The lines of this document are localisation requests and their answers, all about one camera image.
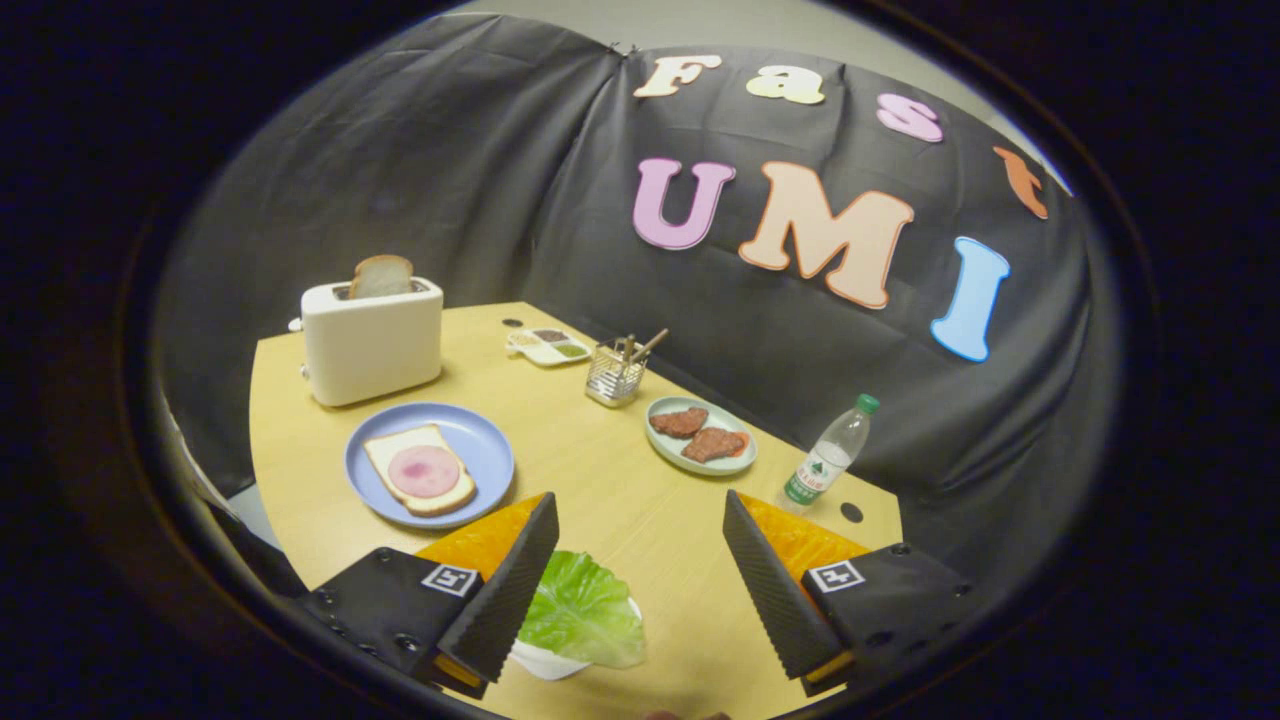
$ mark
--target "green lettuce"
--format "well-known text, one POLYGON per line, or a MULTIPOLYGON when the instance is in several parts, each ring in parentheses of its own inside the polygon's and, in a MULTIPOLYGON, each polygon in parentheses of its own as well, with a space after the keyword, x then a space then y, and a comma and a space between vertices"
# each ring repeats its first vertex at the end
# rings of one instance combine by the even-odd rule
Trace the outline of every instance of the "green lettuce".
POLYGON ((605 667, 644 662, 644 625, 631 591, 585 552, 557 550, 547 562, 520 641, 605 667))

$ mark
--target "utensil holder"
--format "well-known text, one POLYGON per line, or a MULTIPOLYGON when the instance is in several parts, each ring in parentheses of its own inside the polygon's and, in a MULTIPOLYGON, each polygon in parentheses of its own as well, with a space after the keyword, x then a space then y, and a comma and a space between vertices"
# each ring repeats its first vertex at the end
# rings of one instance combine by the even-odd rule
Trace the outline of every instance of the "utensil holder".
POLYGON ((636 398, 640 378, 649 361, 627 363, 625 359, 626 338, 616 337, 600 342, 591 352, 591 365, 586 370, 586 396, 607 407, 622 407, 636 398))

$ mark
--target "white toaster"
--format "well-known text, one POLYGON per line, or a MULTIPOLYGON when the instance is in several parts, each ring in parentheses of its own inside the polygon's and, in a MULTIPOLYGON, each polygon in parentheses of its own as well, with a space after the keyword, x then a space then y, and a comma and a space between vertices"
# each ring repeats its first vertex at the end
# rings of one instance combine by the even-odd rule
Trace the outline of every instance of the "white toaster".
POLYGON ((302 293, 301 329, 311 395, 348 405, 433 380, 440 374, 444 292, 413 277, 413 292, 349 300, 351 282, 302 293))

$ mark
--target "water bottle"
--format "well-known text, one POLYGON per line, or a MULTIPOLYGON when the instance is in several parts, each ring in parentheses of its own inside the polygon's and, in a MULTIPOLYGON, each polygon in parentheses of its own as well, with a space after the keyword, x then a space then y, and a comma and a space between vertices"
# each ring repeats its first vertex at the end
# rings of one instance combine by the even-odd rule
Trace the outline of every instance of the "water bottle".
POLYGON ((879 410, 878 400, 865 393, 859 395, 858 405, 836 418, 836 421, 822 433, 813 450, 782 487, 776 505, 797 515, 808 511, 813 501, 827 492, 836 478, 854 464, 854 459, 867 445, 872 415, 877 410, 879 410))

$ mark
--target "steak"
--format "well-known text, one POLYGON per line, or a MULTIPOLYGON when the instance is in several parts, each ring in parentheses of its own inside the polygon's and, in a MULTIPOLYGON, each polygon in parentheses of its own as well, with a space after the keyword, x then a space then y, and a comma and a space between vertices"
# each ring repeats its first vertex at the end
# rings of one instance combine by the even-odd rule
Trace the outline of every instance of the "steak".
POLYGON ((653 429, 673 438, 689 439, 707 421, 705 407, 690 407, 684 413, 666 413, 649 418, 653 429))
POLYGON ((703 428, 694 436, 692 442, 685 446, 680 454, 695 462, 707 462, 717 457, 733 455, 746 441, 736 433, 721 428, 703 428))

